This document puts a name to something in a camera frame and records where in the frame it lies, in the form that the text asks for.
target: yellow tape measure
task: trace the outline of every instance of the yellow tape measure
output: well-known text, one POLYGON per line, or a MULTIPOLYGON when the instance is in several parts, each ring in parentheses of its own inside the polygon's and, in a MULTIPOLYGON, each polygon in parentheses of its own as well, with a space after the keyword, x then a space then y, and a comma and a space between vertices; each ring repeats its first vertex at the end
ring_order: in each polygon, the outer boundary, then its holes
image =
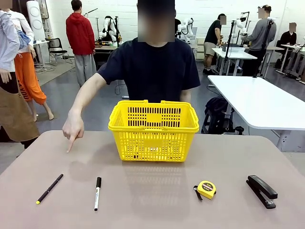
POLYGON ((208 199, 212 199, 214 194, 216 194, 216 186, 212 182, 207 180, 200 182, 198 186, 194 186, 194 190, 197 193, 199 200, 201 201, 202 198, 200 197, 200 195, 208 199))

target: marker cap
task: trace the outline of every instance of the marker cap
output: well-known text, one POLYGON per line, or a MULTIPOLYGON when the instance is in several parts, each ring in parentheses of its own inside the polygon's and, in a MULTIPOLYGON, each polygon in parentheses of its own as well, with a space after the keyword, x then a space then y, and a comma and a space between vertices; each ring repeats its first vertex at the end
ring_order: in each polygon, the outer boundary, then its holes
POLYGON ((96 180, 96 187, 101 188, 101 185, 102 185, 102 178, 98 177, 97 180, 96 180))

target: black pen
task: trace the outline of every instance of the black pen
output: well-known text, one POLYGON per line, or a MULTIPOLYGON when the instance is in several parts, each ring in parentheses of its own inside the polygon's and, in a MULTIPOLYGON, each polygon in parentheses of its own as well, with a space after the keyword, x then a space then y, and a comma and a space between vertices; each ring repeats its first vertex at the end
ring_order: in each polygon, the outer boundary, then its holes
POLYGON ((54 183, 45 191, 42 196, 36 201, 36 204, 40 204, 43 199, 48 195, 48 193, 55 187, 55 185, 61 180, 63 177, 63 174, 60 174, 60 176, 54 181, 54 183))
POLYGON ((102 178, 98 177, 96 180, 94 211, 97 211, 97 209, 99 208, 99 196, 100 196, 101 186, 102 186, 102 178))

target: gray pants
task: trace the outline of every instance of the gray pants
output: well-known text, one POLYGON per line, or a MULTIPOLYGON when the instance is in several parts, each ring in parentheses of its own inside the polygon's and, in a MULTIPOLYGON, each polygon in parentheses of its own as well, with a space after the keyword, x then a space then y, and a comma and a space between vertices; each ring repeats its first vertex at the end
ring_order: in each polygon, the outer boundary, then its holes
POLYGON ((96 73, 96 66, 93 54, 75 55, 75 71, 77 81, 82 87, 84 83, 96 73))

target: orange pants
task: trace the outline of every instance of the orange pants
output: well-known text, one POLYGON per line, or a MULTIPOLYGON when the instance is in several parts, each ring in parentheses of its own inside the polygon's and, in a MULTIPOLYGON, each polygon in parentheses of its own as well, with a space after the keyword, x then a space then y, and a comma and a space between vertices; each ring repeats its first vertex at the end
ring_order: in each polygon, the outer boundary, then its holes
POLYGON ((25 101, 28 102, 34 99, 35 102, 43 105, 47 97, 39 86, 31 53, 17 54, 14 61, 18 85, 25 101))

